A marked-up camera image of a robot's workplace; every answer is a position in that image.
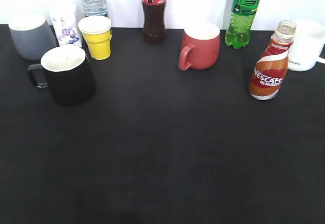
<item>paper cup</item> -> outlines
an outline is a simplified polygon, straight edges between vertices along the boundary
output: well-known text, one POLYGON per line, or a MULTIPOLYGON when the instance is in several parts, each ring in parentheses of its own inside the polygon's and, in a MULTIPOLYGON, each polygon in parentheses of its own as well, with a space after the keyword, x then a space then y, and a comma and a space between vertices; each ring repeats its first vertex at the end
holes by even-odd
POLYGON ((104 16, 83 18, 78 27, 86 40, 90 55, 96 60, 104 60, 111 55, 112 22, 104 16))

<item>white background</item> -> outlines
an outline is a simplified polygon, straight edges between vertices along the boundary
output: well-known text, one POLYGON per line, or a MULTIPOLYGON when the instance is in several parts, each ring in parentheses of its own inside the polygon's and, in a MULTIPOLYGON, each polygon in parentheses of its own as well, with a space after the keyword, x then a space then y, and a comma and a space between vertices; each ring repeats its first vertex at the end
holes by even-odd
MULTIPOLYGON (((48 17, 52 3, 58 0, 0 0, 0 23, 8 23, 14 16, 25 13, 42 13, 48 17)), ((81 0, 77 4, 77 19, 82 18, 81 0)), ((141 0, 107 0, 109 15, 115 27, 142 27, 141 0)), ((167 28, 184 28, 193 18, 216 23, 226 29, 233 0, 168 0, 167 28)), ((325 0, 261 0, 252 29, 274 30, 279 21, 308 18, 325 25, 325 0)))

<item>green label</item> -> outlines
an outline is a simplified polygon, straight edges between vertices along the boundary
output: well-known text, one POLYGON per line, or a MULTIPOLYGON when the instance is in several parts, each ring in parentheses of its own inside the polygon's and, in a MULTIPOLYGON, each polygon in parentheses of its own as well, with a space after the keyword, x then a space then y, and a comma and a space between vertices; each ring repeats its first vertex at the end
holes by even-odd
POLYGON ((248 16, 256 13, 259 0, 234 0, 233 13, 248 16))

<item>bottle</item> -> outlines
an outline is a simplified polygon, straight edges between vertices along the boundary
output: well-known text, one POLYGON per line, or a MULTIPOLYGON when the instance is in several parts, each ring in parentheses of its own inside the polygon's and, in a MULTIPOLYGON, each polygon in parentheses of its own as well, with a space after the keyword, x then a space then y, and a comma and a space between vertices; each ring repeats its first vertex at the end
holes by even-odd
POLYGON ((83 12, 86 17, 105 16, 108 17, 106 0, 82 0, 83 12))
POLYGON ((273 99, 279 92, 288 70, 289 48, 294 42, 296 24, 281 21, 271 42, 256 63, 248 90, 255 99, 273 99))
POLYGON ((166 37, 164 13, 166 0, 142 0, 143 35, 148 43, 161 43, 166 37))
POLYGON ((234 0, 232 16, 225 34, 225 43, 235 49, 245 47, 249 43, 259 0, 234 0))

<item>mug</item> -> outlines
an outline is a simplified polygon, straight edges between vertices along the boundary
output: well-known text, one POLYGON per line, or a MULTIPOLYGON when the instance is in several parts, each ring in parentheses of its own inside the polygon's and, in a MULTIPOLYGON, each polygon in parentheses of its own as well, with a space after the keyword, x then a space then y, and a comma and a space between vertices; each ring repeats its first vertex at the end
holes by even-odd
POLYGON ((78 27, 87 42, 92 58, 104 60, 111 55, 112 22, 104 16, 90 16, 81 19, 78 27))
POLYGON ((220 29, 213 23, 202 22, 184 30, 178 68, 207 69, 213 66, 219 55, 220 29))
POLYGON ((53 32, 42 15, 17 17, 9 23, 9 29, 18 54, 26 60, 40 60, 56 47, 53 32))
POLYGON ((29 66, 28 76, 34 87, 48 87, 54 100, 63 105, 81 104, 96 90, 86 52, 77 46, 60 46, 46 52, 41 64, 29 66), (47 82, 37 81, 35 70, 43 70, 47 82))
POLYGON ((289 50, 288 68, 293 71, 303 72, 312 69, 316 62, 325 63, 320 58, 325 44, 325 27, 310 20, 297 20, 294 44, 289 50))

